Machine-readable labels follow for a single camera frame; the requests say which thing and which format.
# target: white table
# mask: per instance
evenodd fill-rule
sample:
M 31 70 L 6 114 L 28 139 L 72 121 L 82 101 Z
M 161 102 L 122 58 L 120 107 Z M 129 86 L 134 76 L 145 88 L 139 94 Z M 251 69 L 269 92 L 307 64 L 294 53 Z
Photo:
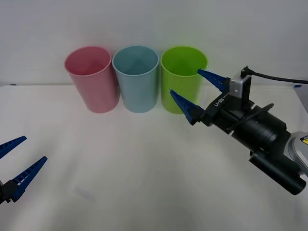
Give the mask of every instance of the white table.
M 205 105 L 218 96 L 205 92 Z M 250 98 L 274 103 L 290 132 L 308 131 L 292 89 L 255 87 Z M 20 200 L 0 205 L 1 231 L 307 230 L 308 189 L 292 196 L 232 137 L 160 101 L 94 114 L 74 86 L 5 86 L 0 108 L 0 143 L 28 138 L 1 159 L 2 182 L 48 157 Z

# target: yellow warning label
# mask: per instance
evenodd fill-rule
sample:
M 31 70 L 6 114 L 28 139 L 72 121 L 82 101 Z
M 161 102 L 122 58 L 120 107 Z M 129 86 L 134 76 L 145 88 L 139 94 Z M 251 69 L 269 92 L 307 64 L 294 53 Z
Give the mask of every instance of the yellow warning label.
M 305 143 L 305 144 L 308 144 L 308 136 L 305 136 L 303 138 L 300 138 L 300 140 Z

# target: plastic cup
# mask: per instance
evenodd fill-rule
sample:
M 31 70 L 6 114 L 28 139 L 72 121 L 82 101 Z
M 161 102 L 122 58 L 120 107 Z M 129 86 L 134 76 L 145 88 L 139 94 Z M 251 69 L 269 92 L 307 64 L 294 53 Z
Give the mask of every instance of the plastic cup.
M 118 51 L 112 60 L 125 107 L 131 112 L 151 110 L 158 97 L 158 54 L 143 46 Z
M 196 103 L 202 83 L 197 70 L 205 69 L 206 65 L 206 56 L 193 47 L 174 47 L 163 54 L 161 58 L 162 104 L 167 111 L 182 113 L 169 93 L 170 88 L 187 100 Z
M 87 108 L 95 113 L 111 111 L 119 102 L 111 54 L 101 47 L 83 47 L 72 52 L 64 66 Z

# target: white backdrop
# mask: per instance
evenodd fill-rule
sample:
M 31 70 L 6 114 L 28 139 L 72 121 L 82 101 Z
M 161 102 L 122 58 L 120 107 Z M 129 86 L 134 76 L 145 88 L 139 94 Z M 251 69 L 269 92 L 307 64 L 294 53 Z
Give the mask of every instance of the white backdrop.
M 248 64 L 307 79 L 307 22 L 307 0 L 2 0 L 0 84 L 71 83 L 63 61 L 72 50 L 131 44 L 195 46 L 225 76 Z

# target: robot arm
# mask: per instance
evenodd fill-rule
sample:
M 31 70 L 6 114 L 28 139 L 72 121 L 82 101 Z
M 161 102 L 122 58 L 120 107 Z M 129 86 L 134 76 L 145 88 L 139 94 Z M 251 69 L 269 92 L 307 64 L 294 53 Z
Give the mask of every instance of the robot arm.
M 263 108 L 249 100 L 251 76 L 245 67 L 235 78 L 224 78 L 198 70 L 222 93 L 205 110 L 170 89 L 170 94 L 191 125 L 212 124 L 250 150 L 249 161 L 284 187 L 299 194 L 306 186 L 300 174 L 308 175 L 308 133 L 291 134 L 286 124 L 268 112 L 274 104 Z

